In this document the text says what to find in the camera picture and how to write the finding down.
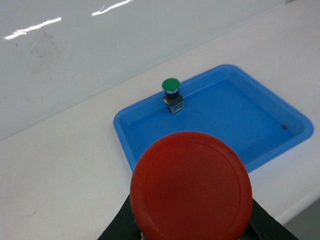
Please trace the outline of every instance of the white table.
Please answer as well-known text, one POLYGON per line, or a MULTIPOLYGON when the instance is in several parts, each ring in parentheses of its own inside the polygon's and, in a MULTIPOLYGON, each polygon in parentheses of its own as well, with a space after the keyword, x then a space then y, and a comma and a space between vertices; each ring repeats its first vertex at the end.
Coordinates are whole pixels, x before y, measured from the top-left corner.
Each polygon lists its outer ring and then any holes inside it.
POLYGON ((308 116, 313 136, 249 174, 282 224, 320 197, 320 1, 296 0, 0 142, 0 239, 97 239, 129 194, 116 113, 234 64, 308 116))

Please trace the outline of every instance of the white wall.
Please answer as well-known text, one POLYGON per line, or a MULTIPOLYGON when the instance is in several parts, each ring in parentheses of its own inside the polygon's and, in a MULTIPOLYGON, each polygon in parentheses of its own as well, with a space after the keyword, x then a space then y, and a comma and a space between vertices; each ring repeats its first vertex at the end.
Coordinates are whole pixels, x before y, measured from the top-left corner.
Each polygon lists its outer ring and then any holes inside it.
POLYGON ((284 4, 2 0, 0 140, 284 4))

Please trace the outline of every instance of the green button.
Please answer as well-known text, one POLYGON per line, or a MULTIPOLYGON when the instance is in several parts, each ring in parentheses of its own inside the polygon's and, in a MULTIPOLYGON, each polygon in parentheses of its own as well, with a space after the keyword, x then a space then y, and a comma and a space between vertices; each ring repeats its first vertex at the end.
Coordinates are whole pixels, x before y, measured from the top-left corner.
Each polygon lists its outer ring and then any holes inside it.
POLYGON ((177 90, 180 86, 180 82, 176 78, 168 78, 167 80, 164 80, 162 83, 163 90, 167 92, 173 92, 177 90))

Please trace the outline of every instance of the red button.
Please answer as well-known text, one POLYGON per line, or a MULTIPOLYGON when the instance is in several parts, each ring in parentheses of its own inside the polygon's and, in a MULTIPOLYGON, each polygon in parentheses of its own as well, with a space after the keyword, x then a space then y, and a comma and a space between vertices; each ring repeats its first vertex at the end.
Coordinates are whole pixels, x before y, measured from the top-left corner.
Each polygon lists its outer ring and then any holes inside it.
POLYGON ((236 153, 199 132, 155 142, 131 180, 132 212, 148 240, 237 240, 252 201, 250 179, 236 153))

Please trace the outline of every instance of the blue tray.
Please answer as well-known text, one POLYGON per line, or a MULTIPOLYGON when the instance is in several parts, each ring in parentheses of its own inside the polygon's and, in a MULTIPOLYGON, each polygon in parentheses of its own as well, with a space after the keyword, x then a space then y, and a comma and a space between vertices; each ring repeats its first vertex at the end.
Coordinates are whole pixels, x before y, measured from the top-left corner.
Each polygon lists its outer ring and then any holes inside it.
POLYGON ((308 139, 310 120, 233 65, 183 81, 185 108, 172 114, 159 92, 121 110, 113 124, 134 170, 144 151, 176 132, 197 131, 229 145, 248 172, 308 139))

